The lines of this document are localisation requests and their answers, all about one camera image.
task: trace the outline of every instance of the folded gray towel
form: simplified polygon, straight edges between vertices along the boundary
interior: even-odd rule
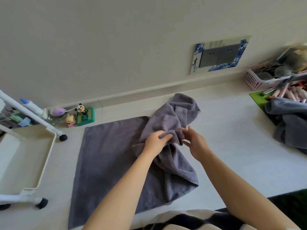
[[[307,149],[307,104],[276,97],[265,105],[268,114],[282,115],[274,139],[289,147]]]
[[[170,203],[195,189],[196,172],[174,143],[182,145],[184,136],[178,128],[190,124],[199,112],[194,99],[177,93],[150,119],[143,116],[87,127],[76,168],[68,228],[85,224],[143,151],[147,137],[158,130],[173,138],[149,168],[136,213]]]

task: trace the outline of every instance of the electrical outlet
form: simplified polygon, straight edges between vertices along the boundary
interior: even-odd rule
[[[220,47],[203,50],[199,67],[208,67],[217,64],[220,56]]]
[[[217,65],[231,63],[238,54],[240,44],[233,44],[229,46],[220,47],[220,56]]]

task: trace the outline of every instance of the gray cloth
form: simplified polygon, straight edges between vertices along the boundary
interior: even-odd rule
[[[265,105],[268,114],[281,115],[274,139],[289,147],[307,149],[307,104],[276,97]]]
[[[177,93],[150,119],[143,116],[87,127],[76,168],[68,229],[86,223],[154,131],[164,130],[173,138],[149,168],[136,213],[170,203],[195,189],[196,172],[174,143],[182,145],[184,136],[178,128],[190,124],[199,112],[194,99]]]

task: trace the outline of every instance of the cart wheel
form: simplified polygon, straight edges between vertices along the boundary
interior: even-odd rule
[[[61,136],[59,137],[59,140],[60,140],[60,141],[65,141],[65,140],[67,140],[67,139],[68,139],[67,135],[61,135]]]
[[[35,205],[38,209],[43,209],[48,204],[48,199],[42,198],[39,204]]]
[[[0,211],[4,211],[4,210],[8,209],[10,206],[11,206],[10,203],[0,205]]]

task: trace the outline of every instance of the pink toy figure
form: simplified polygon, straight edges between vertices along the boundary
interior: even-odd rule
[[[65,122],[67,123],[68,127],[72,127],[76,124],[76,118],[74,115],[67,115],[65,118]]]

